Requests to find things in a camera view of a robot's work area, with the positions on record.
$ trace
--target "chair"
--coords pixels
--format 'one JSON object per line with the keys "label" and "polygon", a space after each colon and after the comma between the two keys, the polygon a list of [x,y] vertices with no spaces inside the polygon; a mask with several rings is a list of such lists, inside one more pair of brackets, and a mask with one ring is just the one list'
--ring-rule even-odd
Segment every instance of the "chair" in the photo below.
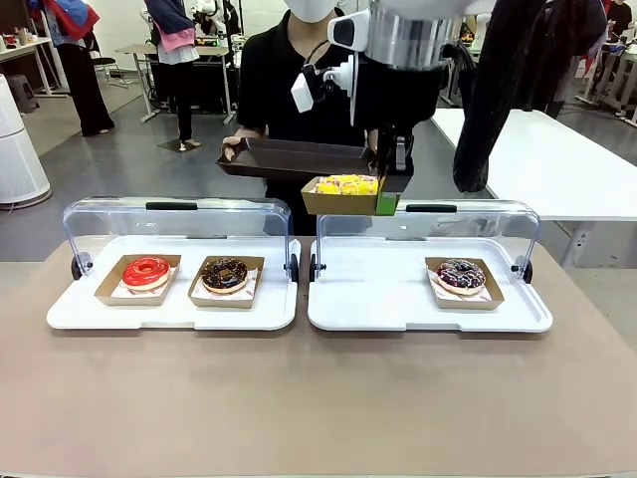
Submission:
{"label": "chair", "polygon": [[[93,32],[89,33],[87,37],[85,37],[85,42],[87,43],[89,47],[89,51],[92,53],[91,56],[93,59],[93,67],[96,69],[96,71],[101,70],[104,72],[106,76],[106,82],[109,85],[113,87],[127,89],[128,85],[130,85],[132,82],[124,79],[123,74],[121,70],[119,69],[119,65],[117,64],[117,61],[115,60],[115,58],[102,56],[102,53],[100,52],[100,45],[98,45],[98,39],[96,38],[95,34],[93,34]],[[117,72],[117,74],[119,75],[119,83],[114,83],[111,81],[111,77],[110,77],[111,71]]]}

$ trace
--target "black handle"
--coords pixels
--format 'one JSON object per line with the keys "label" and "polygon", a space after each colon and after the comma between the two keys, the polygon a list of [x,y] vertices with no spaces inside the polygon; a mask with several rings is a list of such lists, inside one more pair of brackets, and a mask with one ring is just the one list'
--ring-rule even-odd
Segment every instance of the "black handle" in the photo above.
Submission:
{"label": "black handle", "polygon": [[458,206],[453,204],[407,204],[407,212],[427,212],[439,214],[456,214]]}
{"label": "black handle", "polygon": [[196,211],[196,202],[146,202],[146,211]]}

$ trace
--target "floor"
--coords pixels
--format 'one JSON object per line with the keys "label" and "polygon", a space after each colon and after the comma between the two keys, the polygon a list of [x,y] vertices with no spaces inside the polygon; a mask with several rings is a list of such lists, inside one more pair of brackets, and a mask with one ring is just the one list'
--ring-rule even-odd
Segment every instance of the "floor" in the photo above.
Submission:
{"label": "floor", "polygon": [[[131,84],[128,88],[103,85],[102,96],[108,112],[112,113],[139,98],[141,87],[139,84]],[[40,107],[35,113],[24,115],[22,121],[30,132],[36,152],[42,157],[79,132],[80,123],[71,98],[39,98],[38,104]]]}
{"label": "floor", "polygon": [[[37,267],[65,239],[62,226],[64,209],[73,201],[87,196],[196,196],[196,197],[262,197],[260,179],[226,175],[216,164],[222,138],[235,129],[223,126],[220,117],[194,116],[195,137],[203,146],[185,154],[157,147],[177,137],[176,118],[160,115],[146,124],[139,119],[145,114],[141,99],[127,103],[132,93],[115,87],[106,94],[110,106],[125,105],[112,115],[116,130],[112,133],[84,138],[73,135],[77,120],[69,115],[68,123],[59,122],[62,134],[69,137],[59,145],[62,134],[42,139],[43,130],[50,128],[51,112],[42,109],[43,117],[27,117],[31,136],[39,140],[39,148],[50,151],[41,155],[51,182],[53,196],[47,202],[10,216],[0,214],[0,291],[9,274],[10,283],[17,284]],[[567,107],[560,120],[584,135],[600,142],[626,160],[637,164],[637,129],[604,114],[582,112]],[[430,122],[416,130],[414,158],[416,176],[404,197],[407,199],[453,199],[463,197],[452,180],[454,151],[442,134]],[[612,243],[613,235],[604,238]],[[563,228],[553,223],[542,224],[539,241],[555,259],[568,242]],[[637,302],[634,296],[637,271],[604,271],[579,269],[572,271],[573,280],[604,313],[616,329],[637,350],[637,322],[634,320]]]}

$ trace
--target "chocolate donut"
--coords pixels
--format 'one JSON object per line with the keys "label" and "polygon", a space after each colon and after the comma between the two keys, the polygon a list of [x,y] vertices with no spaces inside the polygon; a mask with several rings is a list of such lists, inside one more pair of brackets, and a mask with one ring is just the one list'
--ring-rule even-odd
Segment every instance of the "chocolate donut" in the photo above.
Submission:
{"label": "chocolate donut", "polygon": [[450,259],[443,262],[436,274],[445,289],[462,295],[478,293],[487,281],[480,267],[464,259]]}
{"label": "chocolate donut", "polygon": [[219,259],[204,266],[201,280],[211,292],[232,294],[246,285],[248,267],[238,259]]}

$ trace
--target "metal cylinder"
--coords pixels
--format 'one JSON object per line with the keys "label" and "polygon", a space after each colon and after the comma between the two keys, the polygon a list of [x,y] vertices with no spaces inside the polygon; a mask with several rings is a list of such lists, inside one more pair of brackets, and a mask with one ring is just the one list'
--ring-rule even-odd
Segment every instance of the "metal cylinder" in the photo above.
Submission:
{"label": "metal cylinder", "polygon": [[453,20],[409,20],[378,0],[369,5],[365,55],[396,70],[425,71],[448,63],[442,48],[451,42]]}

